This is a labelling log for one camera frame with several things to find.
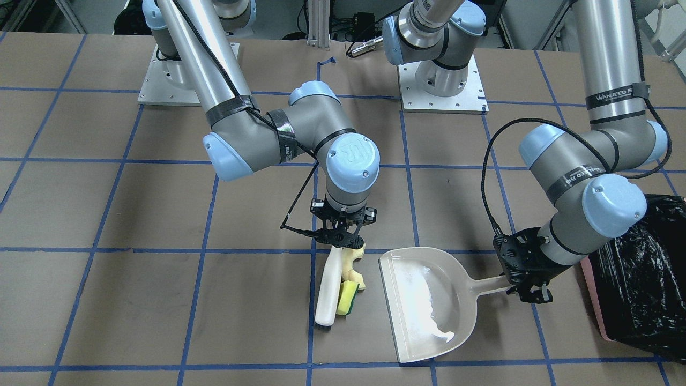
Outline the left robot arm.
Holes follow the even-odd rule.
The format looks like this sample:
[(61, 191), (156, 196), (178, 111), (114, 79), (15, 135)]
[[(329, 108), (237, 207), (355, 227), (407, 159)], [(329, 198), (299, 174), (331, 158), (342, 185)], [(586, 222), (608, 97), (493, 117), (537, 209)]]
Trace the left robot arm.
[[(494, 249), (510, 293), (521, 301), (552, 300), (552, 278), (625, 234), (645, 213), (644, 193), (620, 175), (671, 152), (661, 120), (649, 121), (635, 1), (572, 1), (580, 39), (585, 106), (591, 130), (577, 134), (538, 119), (519, 153), (556, 213), (540, 228), (513, 235), (494, 217)], [(455, 97), (468, 80), (468, 64), (486, 27), (484, 12), (468, 1), (413, 1), (382, 23), (391, 64), (418, 63), (416, 89)]]

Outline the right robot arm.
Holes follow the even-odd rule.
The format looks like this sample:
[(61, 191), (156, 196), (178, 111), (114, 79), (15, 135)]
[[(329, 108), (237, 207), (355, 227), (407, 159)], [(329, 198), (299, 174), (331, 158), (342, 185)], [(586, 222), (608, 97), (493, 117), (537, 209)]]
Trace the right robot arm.
[(326, 195), (311, 213), (323, 227), (295, 229), (321, 244), (361, 249), (360, 228), (375, 222), (367, 199), (379, 176), (380, 153), (358, 133), (341, 102), (323, 81), (306, 81), (289, 105), (263, 115), (226, 36), (225, 18), (238, 28), (250, 22), (251, 1), (144, 1), (143, 13), (160, 54), (179, 64), (182, 81), (196, 94), (211, 132), (203, 145), (223, 181), (308, 154), (327, 178)]

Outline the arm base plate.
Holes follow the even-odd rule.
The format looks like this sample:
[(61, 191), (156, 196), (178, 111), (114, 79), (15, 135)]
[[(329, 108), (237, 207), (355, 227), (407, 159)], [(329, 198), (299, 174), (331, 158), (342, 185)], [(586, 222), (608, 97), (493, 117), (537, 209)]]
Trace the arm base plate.
[(414, 113), (485, 114), (489, 112), (475, 56), (458, 70), (433, 61), (397, 66), (402, 109)]
[(140, 86), (138, 103), (159, 107), (202, 107), (195, 85), (181, 61), (160, 61), (158, 47)]

